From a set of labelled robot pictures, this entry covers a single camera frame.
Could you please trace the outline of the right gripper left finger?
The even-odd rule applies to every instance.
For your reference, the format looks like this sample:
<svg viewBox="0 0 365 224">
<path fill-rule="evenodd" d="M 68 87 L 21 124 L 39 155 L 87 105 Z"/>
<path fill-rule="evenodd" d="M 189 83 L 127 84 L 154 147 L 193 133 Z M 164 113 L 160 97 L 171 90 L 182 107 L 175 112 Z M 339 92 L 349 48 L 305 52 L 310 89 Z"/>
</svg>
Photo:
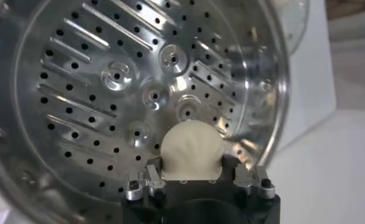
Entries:
<svg viewBox="0 0 365 224">
<path fill-rule="evenodd" d="M 125 198 L 138 201 L 145 197 L 155 198 L 165 194 L 166 181 L 162 179 L 162 159 L 147 161 L 142 170 L 131 170 L 126 174 Z"/>
</svg>

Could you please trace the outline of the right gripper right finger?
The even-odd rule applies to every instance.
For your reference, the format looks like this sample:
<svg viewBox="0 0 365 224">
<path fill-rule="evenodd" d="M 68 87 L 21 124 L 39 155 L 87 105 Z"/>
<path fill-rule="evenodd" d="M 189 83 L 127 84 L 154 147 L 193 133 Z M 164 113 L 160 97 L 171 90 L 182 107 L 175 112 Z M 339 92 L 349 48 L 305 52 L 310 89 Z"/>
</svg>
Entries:
<svg viewBox="0 0 365 224">
<path fill-rule="evenodd" d="M 226 155 L 222 157 L 222 180 L 231 180 L 247 195 L 257 194 L 263 199 L 273 199 L 276 196 L 275 186 L 267 175 L 263 166 L 246 168 L 237 158 Z"/>
</svg>

